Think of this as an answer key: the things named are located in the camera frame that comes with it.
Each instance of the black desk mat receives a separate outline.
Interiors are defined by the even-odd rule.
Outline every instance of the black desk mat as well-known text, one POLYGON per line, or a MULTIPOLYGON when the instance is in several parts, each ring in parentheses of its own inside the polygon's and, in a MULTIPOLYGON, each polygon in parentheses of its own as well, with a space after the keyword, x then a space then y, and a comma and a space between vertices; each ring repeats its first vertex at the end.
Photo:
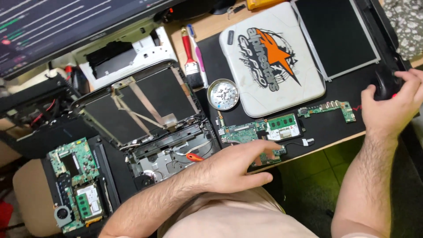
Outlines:
MULTIPOLYGON (((219 34, 198 42, 198 46, 203 56, 204 67, 206 68, 209 84, 220 78, 226 78, 233 81, 229 65, 220 48, 219 34)), ((288 154, 283 157, 283 160, 289 160, 306 154, 365 130, 363 119, 361 117, 361 109, 359 107, 361 105, 360 95, 361 91, 370 84, 371 79, 375 76, 375 67, 375 64, 369 65, 340 76, 334 79, 331 83, 326 83, 326 93, 324 96, 264 117, 266 119, 270 119, 289 113, 296 114, 300 107, 310 107, 335 100, 348 101, 350 105, 356 109, 354 110, 354 114, 357 121, 352 123, 345 122, 340 109, 326 113, 313 114, 310 118, 301 117, 300 120, 306 129, 304 137, 302 138, 314 138, 315 144, 310 147, 288 145, 288 154)), ((207 101, 207 91, 202 89, 196 92, 196 94, 207 117, 213 122, 214 129, 217 131, 219 128, 214 121, 216 120, 218 114, 217 110, 211 107, 207 101)), ((229 111, 222 111, 221 113, 227 126, 240 125, 255 121, 255 118, 251 118, 245 114, 240 102, 233 109, 229 111)), ((286 144, 291 141, 301 142, 302 138, 284 141, 281 144, 286 144)), ((230 144, 220 144, 222 147, 230 146, 230 144)))

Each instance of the wooden desk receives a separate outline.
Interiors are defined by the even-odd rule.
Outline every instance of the wooden desk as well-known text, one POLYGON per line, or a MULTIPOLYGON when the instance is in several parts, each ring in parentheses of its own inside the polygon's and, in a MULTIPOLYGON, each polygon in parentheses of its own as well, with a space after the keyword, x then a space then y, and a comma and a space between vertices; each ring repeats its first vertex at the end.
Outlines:
MULTIPOLYGON (((238 1, 237 4, 242 4, 244 2, 245 1, 238 1)), ((191 23, 194 27, 194 31, 195 31, 195 34, 196 34, 196 41, 199 42, 203 39, 206 39, 206 38, 208 38, 212 35, 215 35, 215 34, 221 32, 221 31, 223 31, 224 29, 228 28, 229 26, 231 26, 233 24, 236 24, 236 23, 238 23, 238 22, 240 22, 240 21, 242 21, 242 20, 244 20, 248 17, 254 16, 255 14, 259 13, 260 11, 263 11, 264 9, 267 9, 267 8, 260 8, 260 9, 257 9, 256 11, 249 11, 247 8, 244 8, 236 14, 231 14, 230 19, 228 19, 227 14, 224 14, 224 15, 206 14, 202 17, 199 17, 197 19, 193 19, 193 20, 190 20, 190 21, 173 22, 173 23, 165 25, 166 32, 170 36, 170 40, 172 41, 172 44, 173 44, 173 49, 175 50, 175 53, 178 57, 178 60, 179 60, 179 63, 181 65, 182 69, 184 70, 183 65, 187 61, 187 55, 185 53, 184 45, 182 43, 182 38, 181 38, 181 26, 182 25, 186 25, 186 24, 191 23)), ((331 147, 333 145, 342 143, 344 141, 351 140, 353 138, 362 136, 364 134, 365 134, 365 131, 362 131, 360 133, 346 137, 344 139, 341 139, 339 141, 336 141, 336 142, 331 143, 329 145, 326 145, 324 147, 318 148, 318 149, 316 149, 312 152, 309 152, 307 154, 304 154, 304 155, 295 157, 293 159, 290 159, 288 161, 300 158, 302 156, 314 153, 314 152, 322 150, 322 149, 326 149, 326 148, 331 147)), ((277 165, 279 165, 279 164, 275 164, 273 166, 267 167, 266 169, 277 166, 277 165)))

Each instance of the person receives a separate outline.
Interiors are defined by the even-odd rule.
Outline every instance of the person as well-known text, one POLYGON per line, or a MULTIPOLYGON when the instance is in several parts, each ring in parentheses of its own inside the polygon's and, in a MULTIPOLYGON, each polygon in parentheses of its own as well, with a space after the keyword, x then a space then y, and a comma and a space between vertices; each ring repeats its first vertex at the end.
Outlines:
MULTIPOLYGON (((423 102, 423 72, 396 72, 405 80, 396 97, 375 101, 362 91, 366 136, 342 181, 332 220, 333 238, 388 238, 390 178, 398 136, 423 102)), ((272 175, 245 175, 261 153, 280 145, 264 140, 231 146, 124 202, 99 238, 317 237, 284 213, 261 187, 272 175)))

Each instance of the alpinestars logo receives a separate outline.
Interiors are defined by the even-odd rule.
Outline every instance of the alpinestars logo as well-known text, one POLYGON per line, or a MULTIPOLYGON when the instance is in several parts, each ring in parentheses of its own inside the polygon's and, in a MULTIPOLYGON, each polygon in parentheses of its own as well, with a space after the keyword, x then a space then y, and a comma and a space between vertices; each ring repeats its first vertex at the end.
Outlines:
POLYGON ((249 28, 247 33, 248 37, 238 36, 243 55, 240 60, 260 87, 274 92, 290 77, 301 86, 293 72, 297 62, 294 51, 281 33, 257 28, 249 28))

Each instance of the black mouse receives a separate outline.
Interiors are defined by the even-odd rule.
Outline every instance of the black mouse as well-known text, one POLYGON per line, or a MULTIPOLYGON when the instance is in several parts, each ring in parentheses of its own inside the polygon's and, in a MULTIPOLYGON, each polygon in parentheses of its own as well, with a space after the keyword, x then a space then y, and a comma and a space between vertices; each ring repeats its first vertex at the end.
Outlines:
POLYGON ((371 81, 376 86, 375 101, 391 99, 401 89, 401 79, 395 77, 394 72, 385 64, 376 66, 376 76, 371 81))

